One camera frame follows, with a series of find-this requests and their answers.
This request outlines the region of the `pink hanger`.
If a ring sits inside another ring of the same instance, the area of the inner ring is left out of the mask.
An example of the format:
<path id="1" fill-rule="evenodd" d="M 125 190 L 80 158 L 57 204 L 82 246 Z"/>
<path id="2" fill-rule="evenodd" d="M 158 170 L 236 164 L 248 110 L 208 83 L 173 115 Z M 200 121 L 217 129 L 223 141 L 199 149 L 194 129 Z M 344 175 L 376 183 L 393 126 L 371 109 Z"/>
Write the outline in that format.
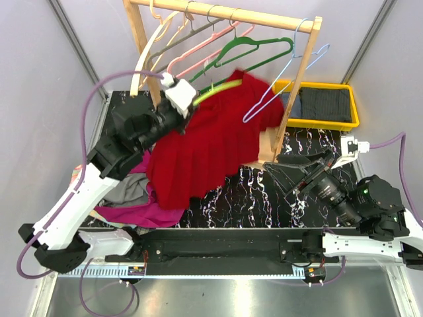
<path id="1" fill-rule="evenodd" d="M 165 71 L 167 73 L 174 75 L 173 68 L 177 63 L 180 63 L 180 62 L 188 59 L 194 53 L 200 51 L 201 49 L 203 49 L 206 46 L 209 46 L 210 44 L 213 44 L 216 40 L 220 39 L 221 37 L 225 36 L 226 34 L 232 32 L 232 31 L 236 31 L 236 27 L 240 24 L 241 24 L 241 22 L 234 22 L 232 26 L 229 25 L 228 27 L 224 28 L 223 30 L 221 30 L 219 32 L 213 32 L 212 35 L 208 39 L 200 42 L 199 44 L 197 44 L 193 48 L 190 48 L 188 51 L 184 52 L 182 55 L 174 58 L 166 66 Z M 214 53 L 209 54 L 208 56 L 204 57 L 203 59 L 197 61 L 196 63 L 194 63 L 193 65 L 191 65 L 187 69 L 180 72 L 176 77 L 178 77 L 178 78 L 182 77 L 185 74 L 190 73 L 194 69 L 199 68 L 199 66 L 203 65 L 206 61 L 209 61 L 212 57 L 216 57 L 218 55 L 218 53 L 220 53 L 221 51 L 222 51 L 222 49 L 219 49 L 219 50 L 215 51 Z"/>

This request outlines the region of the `green hanger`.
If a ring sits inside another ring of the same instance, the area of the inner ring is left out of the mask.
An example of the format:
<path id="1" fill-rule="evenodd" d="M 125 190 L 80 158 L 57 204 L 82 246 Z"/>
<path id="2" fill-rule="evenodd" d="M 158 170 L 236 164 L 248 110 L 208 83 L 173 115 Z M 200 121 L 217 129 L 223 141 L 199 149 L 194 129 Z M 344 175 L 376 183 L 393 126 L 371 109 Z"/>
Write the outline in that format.
<path id="1" fill-rule="evenodd" d="M 280 44 L 280 43 L 287 43 L 289 45 L 289 48 L 285 51 L 279 52 L 276 55 L 273 55 L 272 57 L 269 57 L 267 59 L 264 59 L 254 65 L 251 65 L 250 67 L 247 67 L 245 71 L 253 71 L 259 67 L 262 67 L 263 65 L 266 65 L 274 60 L 277 60 L 281 57 L 284 57 L 285 55 L 291 53 L 294 49 L 294 41 L 293 38 L 289 37 L 281 37 L 281 38 L 268 38 L 264 40 L 254 40 L 248 36 L 239 36 L 234 37 L 230 42 L 224 45 L 222 50 L 219 52 L 217 57 L 213 59 L 207 66 L 205 66 L 201 71 L 196 73 L 188 82 L 194 83 L 197 79 L 199 79 L 201 76 L 205 75 L 211 68 L 218 69 L 221 68 L 229 63 L 232 63 L 234 61 L 237 61 L 245 56 L 248 56 L 254 52 L 257 52 L 261 46 L 266 46 L 270 44 Z M 223 58 L 232 50 L 239 46 L 251 46 L 252 48 L 244 51 L 238 55 L 235 55 L 229 59 L 223 60 Z"/>

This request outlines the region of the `red skirt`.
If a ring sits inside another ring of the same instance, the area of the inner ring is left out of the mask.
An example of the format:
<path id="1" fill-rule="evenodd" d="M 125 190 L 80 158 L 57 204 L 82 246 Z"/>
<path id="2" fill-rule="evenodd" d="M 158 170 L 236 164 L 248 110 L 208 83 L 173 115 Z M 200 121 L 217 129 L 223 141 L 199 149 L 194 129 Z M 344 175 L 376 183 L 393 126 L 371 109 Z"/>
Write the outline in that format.
<path id="1" fill-rule="evenodd" d="M 241 84 L 201 102 L 184 134 L 156 143 L 147 177 L 160 208 L 186 209 L 190 198 L 224 185 L 240 165 L 258 160 L 260 133 L 279 126 L 284 105 L 267 82 L 241 70 L 229 80 Z"/>

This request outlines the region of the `navy plaid skirt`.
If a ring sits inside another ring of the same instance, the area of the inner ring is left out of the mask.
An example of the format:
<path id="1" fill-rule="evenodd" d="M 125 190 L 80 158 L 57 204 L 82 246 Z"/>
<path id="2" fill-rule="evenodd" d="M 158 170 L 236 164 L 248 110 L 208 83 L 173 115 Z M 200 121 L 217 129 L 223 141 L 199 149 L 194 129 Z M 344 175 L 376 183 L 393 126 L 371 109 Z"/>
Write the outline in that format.
<path id="1" fill-rule="evenodd" d="M 128 232 L 131 232 L 133 234 L 137 234 L 138 236 L 142 236 L 144 234 L 150 233 L 155 231 L 155 229 L 150 229 L 150 228 L 143 228 L 143 227 L 139 227 L 139 226 L 125 226 L 124 227 Z"/>

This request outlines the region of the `grey garment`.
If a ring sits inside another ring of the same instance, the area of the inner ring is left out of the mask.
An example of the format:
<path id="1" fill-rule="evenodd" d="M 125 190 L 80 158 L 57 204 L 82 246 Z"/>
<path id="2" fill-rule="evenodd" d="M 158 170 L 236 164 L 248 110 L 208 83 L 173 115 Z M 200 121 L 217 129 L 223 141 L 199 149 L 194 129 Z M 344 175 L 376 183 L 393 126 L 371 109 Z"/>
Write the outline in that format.
<path id="1" fill-rule="evenodd" d="M 145 173 L 127 175 L 103 200 L 103 207 L 133 207 L 144 205 L 149 201 L 147 185 L 149 180 Z"/>

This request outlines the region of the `magenta skirt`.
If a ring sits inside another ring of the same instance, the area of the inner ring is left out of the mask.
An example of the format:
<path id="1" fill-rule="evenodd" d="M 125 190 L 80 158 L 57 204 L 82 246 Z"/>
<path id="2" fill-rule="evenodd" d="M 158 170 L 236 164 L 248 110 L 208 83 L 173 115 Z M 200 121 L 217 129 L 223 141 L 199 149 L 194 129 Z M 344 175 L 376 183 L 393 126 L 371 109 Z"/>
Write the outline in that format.
<path id="1" fill-rule="evenodd" d="M 133 168 L 128 175 L 136 173 L 145 173 L 146 175 L 150 156 L 150 152 L 145 152 L 142 162 Z M 90 212 L 90 216 L 118 228 L 132 225 L 156 229 L 167 228 L 177 224 L 184 213 L 184 209 L 166 210 L 161 208 L 150 180 L 147 185 L 147 191 L 149 201 L 144 205 L 133 207 L 103 207 L 102 198 Z"/>

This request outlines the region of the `yellow-green hanger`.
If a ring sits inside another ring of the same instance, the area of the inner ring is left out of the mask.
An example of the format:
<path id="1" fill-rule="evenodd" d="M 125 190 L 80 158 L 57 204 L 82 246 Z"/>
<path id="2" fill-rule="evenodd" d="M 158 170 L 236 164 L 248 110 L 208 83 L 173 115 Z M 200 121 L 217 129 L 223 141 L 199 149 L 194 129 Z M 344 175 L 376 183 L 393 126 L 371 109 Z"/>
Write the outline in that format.
<path id="1" fill-rule="evenodd" d="M 211 97 L 211 96 L 213 96 L 213 95 L 215 95 L 219 92 L 225 91 L 227 89 L 235 88 L 235 87 L 237 87 L 241 84 L 242 84 L 242 80 L 237 79 L 237 80 L 234 80 L 234 81 L 224 82 L 221 85 L 218 85 L 216 87 L 212 87 L 209 91 L 207 91 L 207 92 L 201 94 L 199 97 L 197 97 L 197 99 L 195 99 L 193 101 L 192 105 L 194 107 L 197 107 L 201 102 L 205 101 L 209 97 Z"/>

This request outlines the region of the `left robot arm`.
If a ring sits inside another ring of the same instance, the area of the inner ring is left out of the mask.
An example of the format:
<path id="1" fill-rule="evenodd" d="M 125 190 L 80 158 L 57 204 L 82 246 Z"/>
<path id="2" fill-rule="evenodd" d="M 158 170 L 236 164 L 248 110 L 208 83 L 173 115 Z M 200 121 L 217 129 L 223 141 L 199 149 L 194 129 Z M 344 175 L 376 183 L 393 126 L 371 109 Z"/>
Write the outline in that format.
<path id="1" fill-rule="evenodd" d="M 72 185 L 37 223 L 25 223 L 20 237 L 49 272 L 68 273 L 89 258 L 123 256 L 134 262 L 143 246 L 126 229 L 79 229 L 94 207 L 143 160 L 154 143 L 182 130 L 193 113 L 192 98 L 166 95 L 154 107 L 145 96 L 113 109 L 112 127 L 87 155 Z"/>

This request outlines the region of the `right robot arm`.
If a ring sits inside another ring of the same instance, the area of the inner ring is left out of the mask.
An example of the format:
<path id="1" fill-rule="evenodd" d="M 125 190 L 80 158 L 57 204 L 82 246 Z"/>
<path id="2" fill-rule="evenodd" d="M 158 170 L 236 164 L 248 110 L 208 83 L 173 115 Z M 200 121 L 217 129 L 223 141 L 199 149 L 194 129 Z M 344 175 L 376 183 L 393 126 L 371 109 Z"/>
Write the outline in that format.
<path id="1" fill-rule="evenodd" d="M 315 155 L 279 155 L 263 167 L 284 195 L 313 194 L 338 223 L 355 235 L 307 231 L 294 251 L 308 262 L 323 258 L 373 256 L 422 269 L 422 234 L 403 205 L 400 191 L 373 175 L 352 191 L 333 174 L 338 161 L 330 151 Z"/>

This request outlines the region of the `floral pastel garment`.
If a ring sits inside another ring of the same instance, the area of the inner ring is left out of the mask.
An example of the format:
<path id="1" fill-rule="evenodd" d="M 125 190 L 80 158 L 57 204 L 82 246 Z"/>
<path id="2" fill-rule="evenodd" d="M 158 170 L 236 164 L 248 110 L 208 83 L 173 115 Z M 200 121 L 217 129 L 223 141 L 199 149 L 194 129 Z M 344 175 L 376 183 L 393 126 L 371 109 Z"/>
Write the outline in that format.
<path id="1" fill-rule="evenodd" d="M 70 184 L 72 184 L 78 177 L 78 175 L 80 174 L 81 170 L 82 170 L 82 165 L 80 164 L 79 166 L 76 166 L 73 169 L 72 175 L 71 175 L 71 182 Z"/>

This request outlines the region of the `grey hanger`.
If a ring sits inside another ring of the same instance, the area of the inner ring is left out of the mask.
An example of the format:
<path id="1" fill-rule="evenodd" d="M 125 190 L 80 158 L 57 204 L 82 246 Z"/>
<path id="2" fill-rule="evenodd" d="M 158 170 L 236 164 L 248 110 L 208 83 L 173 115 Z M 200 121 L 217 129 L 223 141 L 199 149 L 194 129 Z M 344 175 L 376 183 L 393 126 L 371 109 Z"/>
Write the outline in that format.
<path id="1" fill-rule="evenodd" d="M 183 23 L 183 25 L 176 31 L 176 33 L 172 36 L 172 38 L 168 41 L 168 43 L 167 43 L 167 45 L 163 48 L 163 49 L 161 49 L 161 50 L 159 50 L 159 51 L 157 51 L 157 52 L 155 52 L 153 55 L 151 55 L 148 59 L 147 59 L 147 64 L 149 63 L 149 62 L 152 62 L 155 58 L 157 58 L 156 60 L 155 60 L 155 62 L 154 62 L 154 64 L 152 65 L 152 67 L 151 67 L 151 71 L 153 71 L 155 68 L 156 68 L 156 66 L 157 66 L 157 64 L 158 64 L 158 62 L 160 62 L 160 60 L 161 60 L 161 58 L 162 58 L 162 56 L 163 56 L 163 54 L 165 53 L 165 52 L 167 52 L 167 51 L 169 51 L 171 48 L 174 48 L 175 46 L 177 46 L 177 45 L 179 45 L 179 44 L 181 44 L 181 43 L 183 43 L 184 41 L 186 41 L 187 39 L 189 39 L 189 38 L 191 38 L 191 37 L 193 37 L 193 36 L 195 36 L 195 35 L 197 35 L 197 34 L 199 34 L 199 33 L 201 33 L 202 31 L 204 31 L 204 30 L 206 30 L 206 29 L 208 29 L 208 28 L 210 28 L 210 27 L 212 27 L 212 28 L 214 28 L 214 26 L 215 26 L 215 24 L 217 24 L 217 23 L 219 23 L 219 22 L 221 22 L 221 21 L 223 21 L 223 19 L 222 18 L 216 18 L 216 19 L 214 19 L 214 20 L 209 20 L 209 18 L 207 18 L 207 20 L 208 20 L 208 22 L 207 23 L 205 23 L 205 24 L 203 24 L 203 25 L 201 25 L 199 28 L 197 28 L 197 29 L 194 29 L 194 28 L 191 28 L 191 31 L 188 33 L 188 34 L 186 34 L 185 36 L 183 36 L 183 37 L 181 37 L 181 38 L 179 38 L 179 39 L 177 39 L 176 40 L 176 37 L 180 34 L 180 32 L 184 29 L 184 25 L 186 24 L 185 22 Z"/>

